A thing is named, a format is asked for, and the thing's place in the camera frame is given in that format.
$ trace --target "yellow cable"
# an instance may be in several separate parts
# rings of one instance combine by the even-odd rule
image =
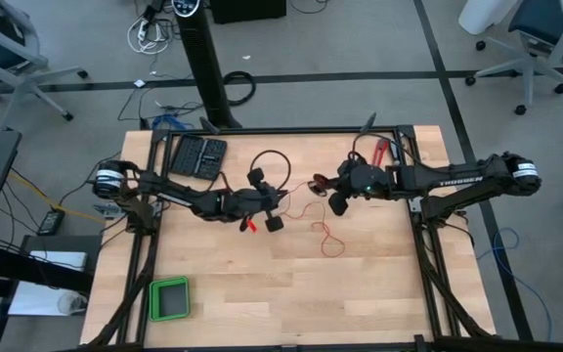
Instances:
[[[61,206],[61,205],[58,205],[56,202],[54,202],[54,201],[52,201],[51,199],[45,197],[42,192],[40,192],[37,188],[35,188],[35,187],[34,187],[32,184],[30,184],[29,182],[25,181],[22,177],[18,176],[17,174],[15,174],[15,173],[13,173],[13,172],[11,172],[9,175],[12,176],[12,177],[13,177],[15,180],[17,180],[18,182],[20,182],[21,184],[23,184],[24,186],[26,186],[26,187],[30,188],[31,190],[33,190],[39,197],[41,197],[43,200],[45,200],[46,202],[48,202],[49,205],[51,205],[53,208],[58,209],[58,210],[61,210],[61,211],[65,212],[65,213],[67,213],[67,214],[70,214],[70,215],[75,215],[75,216],[79,216],[79,217],[83,217],[83,218],[86,218],[86,219],[89,219],[89,220],[96,221],[96,222],[98,222],[98,223],[100,223],[100,224],[102,224],[102,225],[106,224],[106,221],[105,221],[105,220],[100,219],[100,218],[98,218],[98,217],[91,216],[91,215],[88,215],[88,214],[84,214],[84,213],[81,213],[81,212],[79,212],[79,211],[67,209],[67,208],[65,208],[65,207],[63,207],[63,206]]]

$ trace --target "red wire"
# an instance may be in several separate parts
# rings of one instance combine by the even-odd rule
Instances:
[[[307,182],[304,182],[304,183],[300,184],[299,186],[297,186],[294,190],[288,192],[288,194],[287,194],[287,196],[288,196],[288,206],[286,207],[285,211],[283,213],[281,213],[280,215],[285,215],[292,220],[300,220],[305,216],[306,211],[308,210],[308,208],[311,205],[316,205],[316,204],[320,205],[321,208],[323,209],[323,218],[322,218],[321,221],[317,221],[317,222],[312,223],[312,227],[314,228],[317,225],[321,225],[323,227],[323,232],[325,232],[325,237],[321,241],[321,253],[323,254],[323,256],[325,256],[327,258],[339,257],[347,249],[347,245],[345,244],[345,242],[343,240],[341,240],[341,239],[339,239],[336,236],[331,234],[331,229],[325,223],[325,206],[323,205],[322,202],[313,201],[313,202],[308,203],[306,206],[303,207],[303,211],[301,212],[301,215],[299,215],[299,216],[292,216],[292,215],[288,214],[288,210],[290,209],[290,205],[291,205],[290,194],[292,194],[293,192],[298,190],[301,186],[306,185],[306,184],[307,184]],[[325,243],[327,242],[328,239],[332,239],[332,240],[334,240],[334,241],[336,241],[336,242],[338,242],[342,245],[342,249],[340,250],[340,252],[338,252],[335,255],[329,255],[325,252]]]

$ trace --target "green tray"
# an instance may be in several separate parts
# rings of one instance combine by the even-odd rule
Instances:
[[[152,322],[186,318],[191,313],[186,277],[152,282],[149,290],[149,319]]]

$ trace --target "wooden table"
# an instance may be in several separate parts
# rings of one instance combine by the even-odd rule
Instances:
[[[425,163],[448,164],[439,127],[416,126],[415,133]],[[293,190],[311,180],[314,173],[335,176],[351,150],[354,135],[219,138],[229,143],[223,168],[232,188],[249,187],[246,173],[251,160],[264,150],[275,149],[292,162],[286,188]],[[150,143],[151,132],[127,133],[122,158],[144,168]],[[375,143],[373,137],[362,138],[357,150],[370,159]],[[392,159],[386,156],[384,162],[391,163]],[[286,166],[278,155],[267,154],[256,165],[263,168],[265,180],[271,185],[278,185],[285,177]],[[200,190],[208,186],[193,178],[170,177]],[[288,213],[299,215],[310,202],[316,204],[307,208],[302,219],[284,218],[285,228],[274,234],[266,231],[262,214],[254,219],[259,231],[241,233],[238,223],[206,223],[176,204],[166,210],[154,279],[187,276],[191,283],[191,315],[182,320],[148,323],[145,346],[404,342],[420,333],[430,340],[407,204],[403,200],[353,199],[345,215],[336,217],[326,198],[318,198],[302,186],[291,195]],[[283,200],[280,212],[287,205],[288,199]],[[335,258],[324,257],[322,226],[312,225],[321,220],[323,209],[332,234],[346,245]],[[452,217],[449,222],[465,228],[461,219]],[[108,231],[106,239],[121,231],[120,225]],[[440,230],[440,238],[453,293],[482,328],[494,332],[468,236],[445,228]],[[132,235],[121,235],[102,250],[82,343],[96,336],[123,296],[132,241]],[[341,250],[342,245],[336,241],[324,244],[328,255]],[[132,309],[128,333],[132,337],[140,303],[137,304]],[[440,313],[446,330],[444,311]]]

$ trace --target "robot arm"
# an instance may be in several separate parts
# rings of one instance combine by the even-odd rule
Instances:
[[[127,172],[133,172],[133,180],[138,187],[129,188]],[[271,211],[279,206],[287,191],[276,190],[262,182],[264,174],[257,168],[247,175],[254,189],[233,191],[229,187],[222,190],[199,192],[160,177],[153,172],[140,170],[128,161],[107,161],[100,165],[95,179],[93,193],[99,198],[116,202],[143,231],[153,231],[153,207],[141,201],[138,196],[155,196],[189,208],[193,214],[205,221],[232,223],[242,220],[240,229],[246,229],[246,222],[253,215],[266,212],[269,231],[283,228],[280,217],[273,217]]]
[[[471,185],[445,197],[429,192],[449,186]],[[541,186],[534,164],[517,154],[493,154],[476,164],[432,168],[425,164],[387,166],[382,170],[369,165],[355,152],[338,168],[338,177],[327,179],[316,174],[310,183],[315,194],[324,197],[334,190],[329,206],[334,214],[346,211],[348,198],[387,200],[421,198],[423,220],[441,222],[468,205],[501,195],[530,196]]]

